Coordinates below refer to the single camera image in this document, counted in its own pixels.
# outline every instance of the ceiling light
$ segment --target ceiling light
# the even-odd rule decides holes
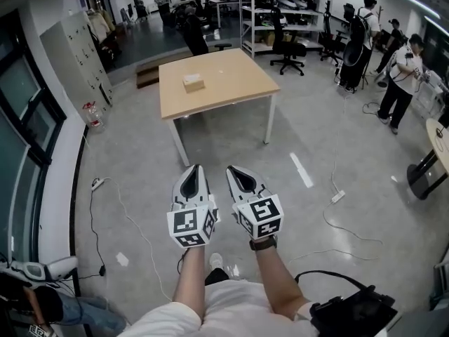
[[[430,7],[424,5],[422,2],[418,1],[418,0],[409,0],[411,2],[413,2],[414,4],[418,5],[420,8],[423,8],[425,11],[427,11],[428,13],[431,13],[433,16],[435,16],[436,18],[440,18],[440,15],[433,11]]]
[[[449,36],[449,32],[447,30],[444,30],[440,25],[438,25],[436,22],[434,22],[431,18],[429,18],[428,16],[425,16],[424,18],[427,21],[429,21],[431,24],[435,25],[438,28],[438,30],[442,31],[444,34]]]

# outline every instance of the wristwatch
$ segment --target wristwatch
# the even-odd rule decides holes
[[[274,246],[274,248],[276,249],[278,246],[278,241],[277,241],[277,237],[275,237],[274,235],[271,235],[268,237],[268,239],[262,241],[262,242],[258,242],[251,240],[250,241],[250,248],[253,251],[261,251],[261,250],[266,250],[269,249],[271,246]]]

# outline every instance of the table leg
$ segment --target table leg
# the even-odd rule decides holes
[[[218,19],[218,28],[222,28],[222,22],[220,21],[220,5],[217,4],[217,19]]]
[[[273,127],[273,119],[274,119],[274,110],[276,109],[276,95],[269,96],[270,104],[268,111],[268,121],[267,121],[267,132],[265,133],[264,143],[269,143],[269,139],[272,135],[272,127]]]
[[[413,172],[413,177],[408,181],[408,184],[411,186],[416,181],[418,181],[438,160],[438,157],[435,155],[435,152],[432,150],[416,167]]]
[[[427,190],[425,190],[422,193],[422,197],[426,198],[427,196],[429,196],[430,192],[432,192],[433,190],[435,190],[439,185],[441,185],[441,183],[443,183],[443,181],[448,178],[448,174],[444,173],[444,175],[442,175],[431,187],[429,187]]]
[[[175,126],[175,120],[167,120],[167,123],[173,136],[173,140],[175,141],[176,148],[181,155],[182,162],[184,162],[184,165],[186,167],[190,166],[189,159],[187,158],[187,153],[185,152],[180,135],[177,132],[177,128]]]

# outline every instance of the round table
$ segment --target round table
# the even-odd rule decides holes
[[[434,119],[426,121],[426,129],[433,150],[419,165],[412,164],[407,168],[408,184],[418,199],[426,199],[448,177],[449,172],[449,131]],[[425,173],[437,160],[440,160],[446,172],[432,186],[429,186]]]

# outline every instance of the wooden table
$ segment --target wooden table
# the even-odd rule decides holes
[[[217,19],[218,19],[218,28],[221,29],[222,22],[220,19],[220,5],[232,5],[232,4],[240,4],[239,0],[210,0],[211,3],[217,5]]]
[[[200,74],[206,87],[187,93],[182,78],[190,74]],[[269,143],[276,107],[275,93],[279,90],[276,82],[239,48],[159,66],[161,118],[170,127],[185,166],[190,163],[175,126],[176,119],[253,98],[269,97],[271,101],[264,139],[265,143]]]
[[[407,179],[410,189],[418,199],[426,199],[448,177],[449,173],[449,131],[437,120],[426,121],[427,133],[433,150],[421,161],[419,165],[409,165]],[[440,160],[446,172],[429,187],[425,173]]]

